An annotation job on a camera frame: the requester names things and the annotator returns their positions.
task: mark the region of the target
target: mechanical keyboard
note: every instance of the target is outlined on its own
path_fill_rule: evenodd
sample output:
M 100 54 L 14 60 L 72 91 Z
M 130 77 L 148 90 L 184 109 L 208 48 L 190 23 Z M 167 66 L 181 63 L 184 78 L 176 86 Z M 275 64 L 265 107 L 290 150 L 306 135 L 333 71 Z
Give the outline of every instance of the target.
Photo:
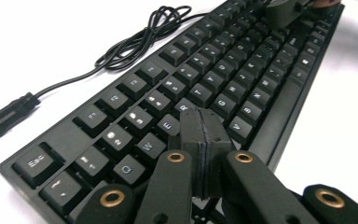
M 210 108 L 236 149 L 272 171 L 344 6 L 270 30 L 265 3 L 228 0 L 0 164 L 49 223 L 74 223 L 97 189 L 120 183 L 142 201 L 179 115 Z M 221 201 L 193 200 L 195 223 L 225 223 Z

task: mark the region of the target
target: usb connector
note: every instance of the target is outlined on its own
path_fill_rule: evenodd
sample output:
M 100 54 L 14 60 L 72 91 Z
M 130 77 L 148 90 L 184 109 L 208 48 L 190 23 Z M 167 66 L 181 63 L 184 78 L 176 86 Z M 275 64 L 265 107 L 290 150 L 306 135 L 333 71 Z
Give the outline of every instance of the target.
M 30 92 L 0 109 L 0 136 L 22 122 L 40 104 Z

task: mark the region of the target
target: keyboard cable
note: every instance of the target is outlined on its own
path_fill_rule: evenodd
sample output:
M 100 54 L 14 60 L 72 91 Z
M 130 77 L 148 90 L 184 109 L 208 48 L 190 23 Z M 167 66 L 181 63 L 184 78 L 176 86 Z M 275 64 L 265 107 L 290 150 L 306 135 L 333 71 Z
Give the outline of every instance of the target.
M 116 43 L 95 62 L 95 68 L 88 73 L 49 86 L 35 95 L 28 92 L 19 99 L 12 101 L 10 104 L 0 109 L 0 137 L 25 120 L 41 103 L 39 98 L 42 95 L 56 90 L 59 87 L 91 77 L 103 68 L 114 71 L 124 70 L 145 55 L 155 42 L 177 31 L 184 22 L 207 15 L 207 13 L 201 13 L 185 18 L 190 11 L 191 7 L 189 6 L 176 8 L 160 7 L 150 15 L 148 24 L 143 30 Z

